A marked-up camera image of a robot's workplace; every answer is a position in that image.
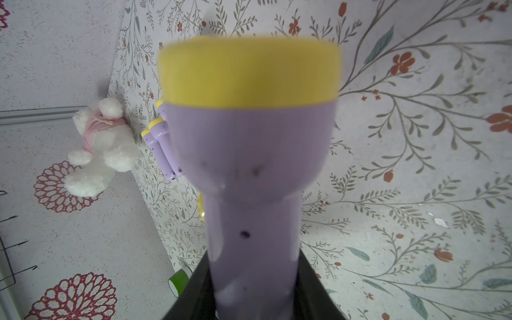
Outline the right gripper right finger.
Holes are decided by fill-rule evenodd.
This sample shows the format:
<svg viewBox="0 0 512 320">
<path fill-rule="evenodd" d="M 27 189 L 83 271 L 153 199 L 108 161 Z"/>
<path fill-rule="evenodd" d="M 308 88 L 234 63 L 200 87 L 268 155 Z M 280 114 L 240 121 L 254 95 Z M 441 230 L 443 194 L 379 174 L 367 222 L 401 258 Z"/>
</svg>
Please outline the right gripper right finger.
<svg viewBox="0 0 512 320">
<path fill-rule="evenodd" d="M 346 320 L 332 301 L 316 272 L 300 251 L 293 296 L 293 318 L 296 320 Z"/>
</svg>

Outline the purple flashlight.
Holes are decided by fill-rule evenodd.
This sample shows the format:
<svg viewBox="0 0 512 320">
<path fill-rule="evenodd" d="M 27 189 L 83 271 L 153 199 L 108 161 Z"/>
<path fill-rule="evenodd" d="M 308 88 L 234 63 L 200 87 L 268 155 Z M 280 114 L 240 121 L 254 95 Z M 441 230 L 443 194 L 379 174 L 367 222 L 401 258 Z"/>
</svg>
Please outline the purple flashlight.
<svg viewBox="0 0 512 320">
<path fill-rule="evenodd" d="M 169 105 L 164 101 L 164 98 L 157 100 L 155 106 L 157 108 L 159 116 L 164 121 L 167 121 L 169 117 Z"/>
<path fill-rule="evenodd" d="M 145 129 L 141 132 L 142 140 L 145 142 L 146 146 L 152 151 L 155 160 L 157 161 L 158 166 L 160 167 L 162 174 L 168 181 L 172 181 L 176 179 L 176 175 L 167 160 L 163 149 L 158 142 L 158 140 L 153 136 L 150 129 Z"/>
<path fill-rule="evenodd" d="M 169 133 L 169 126 L 167 122 L 164 121 L 161 117 L 158 117 L 157 119 L 149 123 L 149 130 L 152 136 L 156 138 L 156 140 L 159 142 L 165 155 L 165 158 L 167 159 L 169 165 L 171 166 L 174 175 L 176 177 L 181 177 L 183 175 L 183 172 L 173 150 L 171 136 Z"/>
<path fill-rule="evenodd" d="M 302 193 L 329 151 L 340 48 L 196 37 L 157 65 L 175 156 L 203 196 L 216 319 L 294 319 Z"/>
</svg>

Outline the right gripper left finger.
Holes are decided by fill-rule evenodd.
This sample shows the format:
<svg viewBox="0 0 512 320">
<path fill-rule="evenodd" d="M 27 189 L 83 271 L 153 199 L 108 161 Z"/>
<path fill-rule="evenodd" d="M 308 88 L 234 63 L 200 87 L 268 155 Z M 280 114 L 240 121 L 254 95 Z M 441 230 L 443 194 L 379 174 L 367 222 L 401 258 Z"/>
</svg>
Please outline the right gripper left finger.
<svg viewBox="0 0 512 320">
<path fill-rule="evenodd" d="M 203 255 L 192 272 L 186 288 L 165 314 L 164 320 L 216 319 L 214 290 L 207 253 Z"/>
</svg>

